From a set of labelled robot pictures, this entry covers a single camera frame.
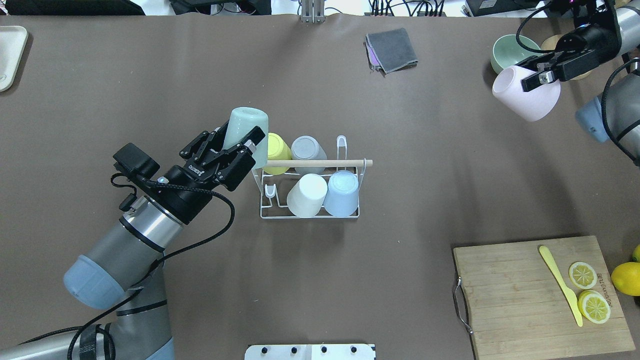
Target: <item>table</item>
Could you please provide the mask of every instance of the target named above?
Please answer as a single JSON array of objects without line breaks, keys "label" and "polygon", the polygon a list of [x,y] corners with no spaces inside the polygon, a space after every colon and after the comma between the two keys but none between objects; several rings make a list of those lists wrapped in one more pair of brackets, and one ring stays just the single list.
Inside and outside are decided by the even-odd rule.
[{"label": "table", "polygon": [[[323,341],[375,343],[380,359],[472,359],[452,301],[452,248],[593,234],[613,270],[640,238],[637,169],[573,120],[619,62],[563,84],[551,114],[527,123],[490,92],[491,45],[518,19],[0,22],[30,33],[17,80],[0,93],[0,348],[97,314],[67,293],[62,275],[120,216],[127,192],[109,184],[111,155],[134,142],[165,171],[236,106],[264,110],[289,142],[312,135],[332,149],[346,135],[349,157],[375,167],[355,221],[261,220],[251,179],[229,194],[231,230],[166,266],[178,359]],[[364,35],[400,27],[420,63],[371,72]],[[534,19],[537,32],[525,35],[541,42],[570,28]],[[216,232],[227,216],[212,202],[172,248]],[[639,344],[639,307],[620,300]]]}]

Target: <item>yellow knife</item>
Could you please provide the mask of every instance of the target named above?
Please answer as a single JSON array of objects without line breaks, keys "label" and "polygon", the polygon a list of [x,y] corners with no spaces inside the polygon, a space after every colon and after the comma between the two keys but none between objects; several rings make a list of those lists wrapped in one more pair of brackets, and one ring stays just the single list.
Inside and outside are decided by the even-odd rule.
[{"label": "yellow knife", "polygon": [[582,314],[580,314],[580,310],[578,310],[578,298],[575,296],[573,290],[569,289],[569,287],[564,283],[562,275],[560,275],[560,270],[558,270],[558,266],[556,265],[556,261],[554,260],[553,255],[551,255],[551,251],[549,251],[549,248],[544,245],[540,245],[540,247],[538,247],[538,251],[540,251],[540,255],[542,255],[542,258],[545,260],[545,263],[549,267],[549,270],[551,270],[551,273],[554,274],[558,285],[560,285],[560,289],[562,289],[564,297],[566,297],[566,301],[571,307],[571,312],[573,313],[575,322],[578,326],[582,326]]}]

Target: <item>cutting board handle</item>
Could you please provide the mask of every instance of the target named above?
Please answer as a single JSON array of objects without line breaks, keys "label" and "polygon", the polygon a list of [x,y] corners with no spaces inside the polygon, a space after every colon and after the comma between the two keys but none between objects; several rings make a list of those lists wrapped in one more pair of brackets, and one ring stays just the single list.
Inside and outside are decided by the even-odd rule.
[{"label": "cutting board handle", "polygon": [[[458,276],[458,281],[456,282],[456,285],[453,287],[453,304],[456,306],[456,314],[458,315],[458,318],[460,319],[462,324],[464,324],[464,326],[467,328],[469,335],[473,335],[474,330],[471,328],[471,326],[469,326],[467,321],[465,321],[465,319],[463,319],[462,315],[460,314],[460,306],[458,305],[458,289],[460,289],[460,293],[462,294],[462,299],[464,300],[465,294],[462,292],[462,277],[460,276]],[[467,306],[467,303],[465,301],[465,313],[467,312],[466,306]]]}]

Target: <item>black device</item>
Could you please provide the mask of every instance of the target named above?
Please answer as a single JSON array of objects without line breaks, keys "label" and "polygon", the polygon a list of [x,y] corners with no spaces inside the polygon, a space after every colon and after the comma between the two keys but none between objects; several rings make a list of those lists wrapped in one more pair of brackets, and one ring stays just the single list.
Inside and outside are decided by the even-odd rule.
[{"label": "black device", "polygon": [[11,15],[144,15],[130,0],[6,0]]},{"label": "black device", "polygon": [[533,9],[539,0],[467,0],[467,8],[473,16]]},{"label": "black device", "polygon": [[[565,8],[572,5],[570,1],[561,1],[561,3]],[[636,8],[629,6],[624,8],[632,9],[633,13],[637,11]],[[634,28],[627,28],[628,17],[624,18],[625,27],[621,28],[613,1],[605,0],[601,7],[589,6],[588,9],[589,22],[576,23],[577,28],[563,35],[556,44],[555,50],[537,51],[542,54],[531,56],[516,64],[536,72],[522,80],[524,92],[555,80],[568,81],[629,50],[623,46],[621,33],[626,34],[625,38],[628,42],[629,39],[637,36],[637,32]]]},{"label": "black device", "polygon": [[[183,150],[184,166],[174,165],[164,175],[171,185],[212,190],[218,185],[234,191],[255,164],[252,154],[255,145],[264,139],[262,129],[255,126],[238,144],[222,149],[227,133],[226,123],[213,131],[202,131]],[[128,143],[113,155],[113,165],[126,178],[143,190],[164,209],[188,224],[209,203],[211,195],[193,191],[162,191],[153,188],[148,180],[160,166],[142,150]],[[120,208],[125,211],[136,200],[127,198]]]},{"label": "black device", "polygon": [[271,0],[170,0],[171,7],[176,15],[196,12],[209,13],[211,5],[224,5],[236,3],[243,12],[253,15],[271,15]]}]

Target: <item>gray cloth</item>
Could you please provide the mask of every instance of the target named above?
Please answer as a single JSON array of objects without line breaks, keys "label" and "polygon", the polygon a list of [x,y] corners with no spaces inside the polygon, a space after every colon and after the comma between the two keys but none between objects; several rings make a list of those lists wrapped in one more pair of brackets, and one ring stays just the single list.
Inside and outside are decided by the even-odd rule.
[{"label": "gray cloth", "polygon": [[367,34],[366,39],[367,46],[371,48],[380,67],[387,74],[418,64],[418,57],[404,28]]}]

